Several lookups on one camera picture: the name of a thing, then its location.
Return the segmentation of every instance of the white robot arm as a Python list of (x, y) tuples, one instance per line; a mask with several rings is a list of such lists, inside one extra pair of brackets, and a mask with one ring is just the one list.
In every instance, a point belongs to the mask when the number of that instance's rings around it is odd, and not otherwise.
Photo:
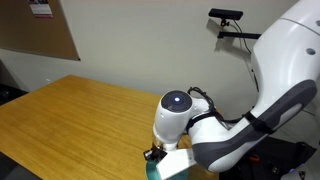
[[(195, 161), (209, 171), (223, 172), (294, 117), (317, 93), (319, 9), (318, 0), (300, 0), (256, 42), (252, 65), (260, 89), (259, 98), (236, 125), (227, 128), (204, 99), (181, 91), (169, 92), (156, 111), (154, 146), (166, 152), (175, 151), (186, 130)], [(158, 171), (161, 175), (165, 169), (158, 168)]]

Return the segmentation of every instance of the wooden tabletop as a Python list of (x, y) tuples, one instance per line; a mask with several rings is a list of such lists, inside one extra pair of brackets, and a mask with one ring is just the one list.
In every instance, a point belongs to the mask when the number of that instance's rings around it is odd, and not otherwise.
[[(143, 180), (159, 100), (67, 76), (0, 106), (0, 151), (43, 179)], [(188, 179), (218, 175), (196, 165)]]

